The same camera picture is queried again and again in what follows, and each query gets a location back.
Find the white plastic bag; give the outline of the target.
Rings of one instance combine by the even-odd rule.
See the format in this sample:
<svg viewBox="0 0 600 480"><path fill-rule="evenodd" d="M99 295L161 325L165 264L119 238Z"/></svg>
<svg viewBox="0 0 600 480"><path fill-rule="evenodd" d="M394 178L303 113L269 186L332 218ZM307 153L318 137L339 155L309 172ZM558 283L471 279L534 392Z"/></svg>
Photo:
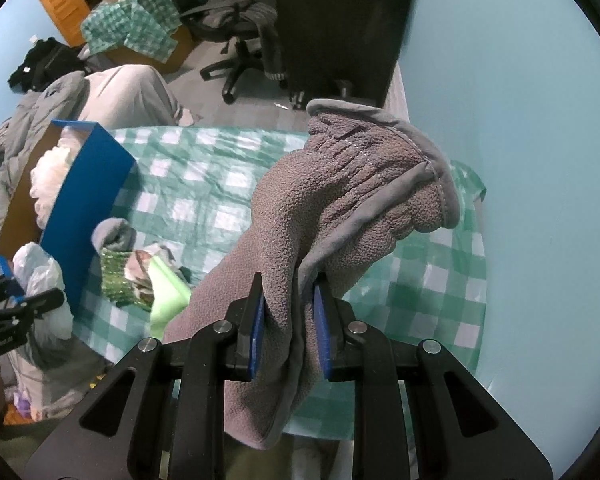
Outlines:
<svg viewBox="0 0 600 480"><path fill-rule="evenodd" d="M65 291L64 278L59 263L39 244L30 242L20 247L12 258L14 274L27 297L47 292L53 288ZM66 296L58 308L36 318L34 338L39 344L56 344L72 336L73 315Z"/></svg>

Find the patterned cloth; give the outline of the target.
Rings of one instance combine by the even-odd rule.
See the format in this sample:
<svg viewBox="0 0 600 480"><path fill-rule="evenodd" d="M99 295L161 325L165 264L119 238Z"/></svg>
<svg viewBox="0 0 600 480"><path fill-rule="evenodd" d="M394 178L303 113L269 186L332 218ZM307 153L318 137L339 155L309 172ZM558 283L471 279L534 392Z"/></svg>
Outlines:
<svg viewBox="0 0 600 480"><path fill-rule="evenodd" d="M171 249L165 244L154 243L143 248L133 249L129 258L126 259L123 275L131 283L134 296L147 307L150 307L154 301L154 290L148 270L149 263L155 258L159 258L178 278L186 281Z"/></svg>

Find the lime green cloth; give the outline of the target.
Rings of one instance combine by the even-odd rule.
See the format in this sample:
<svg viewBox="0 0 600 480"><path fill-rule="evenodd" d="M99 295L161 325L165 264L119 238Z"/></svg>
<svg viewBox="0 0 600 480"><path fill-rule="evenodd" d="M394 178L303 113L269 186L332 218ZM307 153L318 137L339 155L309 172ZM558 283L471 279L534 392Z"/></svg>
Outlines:
<svg viewBox="0 0 600 480"><path fill-rule="evenodd" d="M166 326L189 304L192 290L160 256L153 256L148 264L154 302L149 315L151 337L162 339Z"/></svg>

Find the white mesh bath loofah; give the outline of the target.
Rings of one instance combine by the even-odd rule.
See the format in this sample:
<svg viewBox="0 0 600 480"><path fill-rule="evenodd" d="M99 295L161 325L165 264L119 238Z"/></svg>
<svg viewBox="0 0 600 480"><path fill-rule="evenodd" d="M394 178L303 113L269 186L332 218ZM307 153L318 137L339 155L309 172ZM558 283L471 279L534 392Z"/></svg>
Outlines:
<svg viewBox="0 0 600 480"><path fill-rule="evenodd" d="M85 132L65 126L56 145L38 159L30 172L30 196L34 200L36 225L41 230L46 228L62 184L86 138Z"/></svg>

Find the grey fleece mitten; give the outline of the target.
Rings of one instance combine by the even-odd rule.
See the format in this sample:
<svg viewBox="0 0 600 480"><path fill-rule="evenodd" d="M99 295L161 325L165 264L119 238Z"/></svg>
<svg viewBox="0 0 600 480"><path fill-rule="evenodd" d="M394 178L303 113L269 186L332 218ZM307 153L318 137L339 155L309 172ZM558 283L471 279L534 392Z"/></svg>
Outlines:
<svg viewBox="0 0 600 480"><path fill-rule="evenodd" d="M249 228L164 331L167 342L193 336L261 279L266 311L257 376L224 393L226 433L257 450L279 440L320 376L309 324L317 275L341 296L399 240L452 229L460 218L445 157L409 122L340 100L315 99L306 110L306 144L260 179Z"/></svg>

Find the green knitted scrub pad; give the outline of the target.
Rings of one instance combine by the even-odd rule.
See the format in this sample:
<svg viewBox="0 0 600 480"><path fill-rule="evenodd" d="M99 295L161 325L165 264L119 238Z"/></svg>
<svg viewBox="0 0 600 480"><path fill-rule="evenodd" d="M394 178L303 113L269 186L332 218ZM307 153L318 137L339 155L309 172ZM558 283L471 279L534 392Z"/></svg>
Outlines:
<svg viewBox="0 0 600 480"><path fill-rule="evenodd" d="M134 296L131 283L123 275L126 259L131 252L112 252L107 249L102 251L99 257L102 294L117 307L135 304L145 311L150 311L152 305L147 307Z"/></svg>

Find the light grey rolled sock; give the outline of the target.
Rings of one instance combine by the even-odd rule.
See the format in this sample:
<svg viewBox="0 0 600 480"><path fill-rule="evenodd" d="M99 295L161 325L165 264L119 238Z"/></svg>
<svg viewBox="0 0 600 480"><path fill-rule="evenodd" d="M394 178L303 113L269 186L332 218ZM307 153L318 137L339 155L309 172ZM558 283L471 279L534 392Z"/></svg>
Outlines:
<svg viewBox="0 0 600 480"><path fill-rule="evenodd" d="M128 220L107 218L99 222L94 229L91 242L99 255L104 249L112 252L127 252L136 239L136 231Z"/></svg>

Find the blue cardboard box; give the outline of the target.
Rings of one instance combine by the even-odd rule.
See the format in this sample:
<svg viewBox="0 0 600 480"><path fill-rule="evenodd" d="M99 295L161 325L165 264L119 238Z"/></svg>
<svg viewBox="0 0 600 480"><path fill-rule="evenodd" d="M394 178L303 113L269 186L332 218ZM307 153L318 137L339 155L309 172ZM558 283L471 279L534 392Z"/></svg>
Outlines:
<svg viewBox="0 0 600 480"><path fill-rule="evenodd" d="M30 196L30 172L40 157L59 141L65 127L84 134L85 140L62 182L46 227L40 229ZM96 122L53 120L24 160L22 175L0 229L0 255L11 259L24 244L37 242L59 263L68 304L73 313L78 313L95 257L92 233L99 222L110 216L134 165L134 157Z"/></svg>

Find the grey puffer jacket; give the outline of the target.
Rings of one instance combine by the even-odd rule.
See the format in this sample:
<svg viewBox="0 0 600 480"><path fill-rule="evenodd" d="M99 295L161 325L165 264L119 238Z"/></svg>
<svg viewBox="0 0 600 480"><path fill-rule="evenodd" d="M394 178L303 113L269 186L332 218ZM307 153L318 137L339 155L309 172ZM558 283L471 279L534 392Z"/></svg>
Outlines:
<svg viewBox="0 0 600 480"><path fill-rule="evenodd" d="M79 115L87 93L84 73L67 74L41 92L27 92L12 116L0 125L0 234L33 148L52 120Z"/></svg>

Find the grey covered bed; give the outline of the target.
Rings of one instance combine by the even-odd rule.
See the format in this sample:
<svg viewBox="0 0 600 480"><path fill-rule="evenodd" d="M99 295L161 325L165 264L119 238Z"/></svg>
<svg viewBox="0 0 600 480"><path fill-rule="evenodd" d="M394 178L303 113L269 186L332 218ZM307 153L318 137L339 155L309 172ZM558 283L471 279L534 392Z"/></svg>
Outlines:
<svg viewBox="0 0 600 480"><path fill-rule="evenodd" d="M192 126L199 116L176 98L155 68L125 64L86 77L87 94L76 119L111 131L153 126Z"/></svg>

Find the black backpack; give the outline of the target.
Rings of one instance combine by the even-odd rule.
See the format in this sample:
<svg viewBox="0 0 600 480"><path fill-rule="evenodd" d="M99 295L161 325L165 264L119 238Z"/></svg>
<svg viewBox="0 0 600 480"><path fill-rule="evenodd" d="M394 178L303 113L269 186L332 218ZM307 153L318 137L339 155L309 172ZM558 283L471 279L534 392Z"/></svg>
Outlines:
<svg viewBox="0 0 600 480"><path fill-rule="evenodd" d="M50 37L34 44L9 76L8 85L19 93L41 92L55 80L73 72L85 73L78 51Z"/></svg>

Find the black office chair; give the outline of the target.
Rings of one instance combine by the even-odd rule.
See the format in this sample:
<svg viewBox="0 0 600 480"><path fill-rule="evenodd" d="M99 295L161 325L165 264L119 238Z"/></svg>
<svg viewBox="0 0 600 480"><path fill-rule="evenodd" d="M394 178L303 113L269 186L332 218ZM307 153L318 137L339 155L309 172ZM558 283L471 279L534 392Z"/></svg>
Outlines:
<svg viewBox="0 0 600 480"><path fill-rule="evenodd" d="M203 80L224 73L225 104L235 102L237 81L246 70L258 70L269 80L287 87L283 47L277 31L276 0L173 0L180 19L200 40L235 48L232 58L223 58L202 68Z"/></svg>

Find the large black cabinet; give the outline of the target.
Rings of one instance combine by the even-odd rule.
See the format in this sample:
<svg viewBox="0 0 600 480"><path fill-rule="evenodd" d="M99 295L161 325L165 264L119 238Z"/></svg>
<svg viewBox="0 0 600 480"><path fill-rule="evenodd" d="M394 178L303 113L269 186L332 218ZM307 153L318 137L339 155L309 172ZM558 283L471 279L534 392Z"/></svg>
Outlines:
<svg viewBox="0 0 600 480"><path fill-rule="evenodd" d="M276 0L292 105L318 98L381 106L414 0Z"/></svg>

